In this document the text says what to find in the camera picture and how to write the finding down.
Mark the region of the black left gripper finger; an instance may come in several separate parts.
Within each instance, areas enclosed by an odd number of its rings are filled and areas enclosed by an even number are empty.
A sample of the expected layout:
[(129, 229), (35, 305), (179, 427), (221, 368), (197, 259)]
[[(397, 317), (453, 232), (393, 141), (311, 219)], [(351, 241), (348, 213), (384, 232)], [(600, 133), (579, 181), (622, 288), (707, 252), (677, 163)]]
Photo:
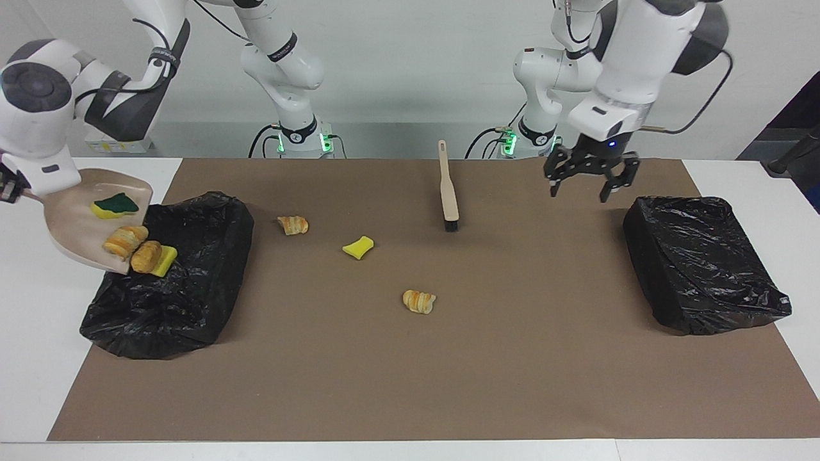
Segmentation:
[(577, 175), (580, 152), (557, 144), (546, 158), (544, 176), (550, 182), (550, 196), (556, 197), (563, 181)]
[[(615, 174), (613, 168), (619, 165), (623, 166), (623, 169), (619, 174)], [(638, 154), (624, 154), (618, 158), (604, 159), (602, 167), (605, 182), (598, 195), (600, 202), (607, 202), (613, 191), (630, 187), (635, 180), (639, 166), (641, 166), (641, 158)]]

